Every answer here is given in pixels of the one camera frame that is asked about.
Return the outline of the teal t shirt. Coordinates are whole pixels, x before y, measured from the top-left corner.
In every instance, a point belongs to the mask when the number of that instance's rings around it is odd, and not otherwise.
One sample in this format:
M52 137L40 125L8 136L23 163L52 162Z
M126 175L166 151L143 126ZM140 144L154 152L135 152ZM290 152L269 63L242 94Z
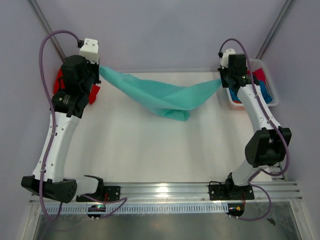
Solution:
M178 86L99 67L100 76L151 113L180 122L190 118L190 111L204 104L222 86L213 79L191 86Z

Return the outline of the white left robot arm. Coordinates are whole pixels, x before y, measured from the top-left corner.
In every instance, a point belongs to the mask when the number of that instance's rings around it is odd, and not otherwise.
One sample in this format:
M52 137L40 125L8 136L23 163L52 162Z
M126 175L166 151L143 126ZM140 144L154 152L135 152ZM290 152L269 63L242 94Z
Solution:
M99 83L99 66L80 55L68 56L61 66L58 90L53 95L49 130L40 159L21 186L37 196L69 203L75 196L88 195L99 201L105 195L102 178L86 175L65 177L65 163L75 130L89 103L93 86Z

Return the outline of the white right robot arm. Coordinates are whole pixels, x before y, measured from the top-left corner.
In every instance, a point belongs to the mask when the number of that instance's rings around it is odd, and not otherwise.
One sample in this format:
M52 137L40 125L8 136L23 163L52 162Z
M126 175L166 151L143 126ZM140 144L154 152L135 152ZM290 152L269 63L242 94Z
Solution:
M232 200L241 200L252 189L250 182L266 169L288 157L292 132L281 127L269 110L260 82L251 73L245 54L230 48L219 53L223 88L238 97L253 127L253 136L244 149L245 160L225 180L224 193Z

